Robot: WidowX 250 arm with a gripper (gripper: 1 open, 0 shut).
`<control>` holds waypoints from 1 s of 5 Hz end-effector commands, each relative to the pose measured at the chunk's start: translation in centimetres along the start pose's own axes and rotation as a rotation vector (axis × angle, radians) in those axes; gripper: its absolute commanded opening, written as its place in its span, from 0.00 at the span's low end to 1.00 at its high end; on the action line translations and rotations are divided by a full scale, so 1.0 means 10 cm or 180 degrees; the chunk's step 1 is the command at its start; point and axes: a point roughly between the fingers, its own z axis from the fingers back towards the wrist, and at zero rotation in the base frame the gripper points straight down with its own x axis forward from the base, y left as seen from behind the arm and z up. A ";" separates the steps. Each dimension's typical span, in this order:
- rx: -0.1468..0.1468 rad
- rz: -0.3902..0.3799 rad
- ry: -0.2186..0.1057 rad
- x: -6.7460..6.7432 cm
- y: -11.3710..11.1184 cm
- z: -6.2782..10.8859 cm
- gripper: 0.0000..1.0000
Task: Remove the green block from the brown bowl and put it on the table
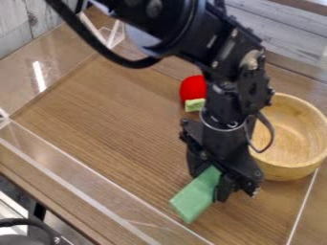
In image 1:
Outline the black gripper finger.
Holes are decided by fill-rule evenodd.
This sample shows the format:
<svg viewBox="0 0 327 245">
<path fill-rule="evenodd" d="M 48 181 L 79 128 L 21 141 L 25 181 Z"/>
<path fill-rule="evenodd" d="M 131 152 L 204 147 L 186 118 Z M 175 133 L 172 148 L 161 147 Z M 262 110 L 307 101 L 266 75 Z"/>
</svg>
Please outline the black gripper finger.
<svg viewBox="0 0 327 245">
<path fill-rule="evenodd" d="M 196 178 L 202 172 L 211 166 L 206 151 L 187 150 L 187 163 L 190 175 Z"/>
<path fill-rule="evenodd" d="M 234 189 L 235 189 L 235 181 L 227 174 L 224 174 L 220 179 L 220 182 L 215 187 L 214 199 L 218 202 L 224 203 L 226 200 L 228 199 L 230 194 L 234 192 Z"/>
</svg>

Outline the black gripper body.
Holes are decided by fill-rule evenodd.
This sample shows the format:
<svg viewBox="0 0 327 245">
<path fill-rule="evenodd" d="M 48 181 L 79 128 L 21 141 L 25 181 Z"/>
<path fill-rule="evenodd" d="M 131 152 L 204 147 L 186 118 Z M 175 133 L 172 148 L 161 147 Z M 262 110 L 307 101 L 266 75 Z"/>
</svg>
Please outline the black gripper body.
<svg viewBox="0 0 327 245">
<path fill-rule="evenodd" d="M 183 119 L 180 126 L 179 137 L 187 145 L 187 150 L 206 151 L 211 167 L 234 179 L 234 192 L 240 190 L 254 197 L 264 174 L 250 153 L 247 124 L 243 123 L 235 128 L 211 128 L 202 121 Z"/>
</svg>

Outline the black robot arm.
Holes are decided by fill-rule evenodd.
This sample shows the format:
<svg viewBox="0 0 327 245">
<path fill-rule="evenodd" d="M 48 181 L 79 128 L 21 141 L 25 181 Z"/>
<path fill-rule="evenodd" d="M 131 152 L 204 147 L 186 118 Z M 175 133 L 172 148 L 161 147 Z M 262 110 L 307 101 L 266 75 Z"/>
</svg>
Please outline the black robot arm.
<svg viewBox="0 0 327 245">
<path fill-rule="evenodd" d="M 268 124 L 263 109 L 275 90 L 266 73 L 266 49 L 252 30 L 227 14 L 224 0 L 91 0 L 123 21 L 145 57 L 113 53 L 91 33 L 63 0 L 44 0 L 83 41 L 111 62 L 144 69 L 176 56 L 204 76 L 206 102 L 196 121 L 181 121 L 191 176 L 208 167 L 220 172 L 212 199 L 223 202 L 238 190 L 254 196 L 264 173 L 251 156 L 256 123 Z"/>
</svg>

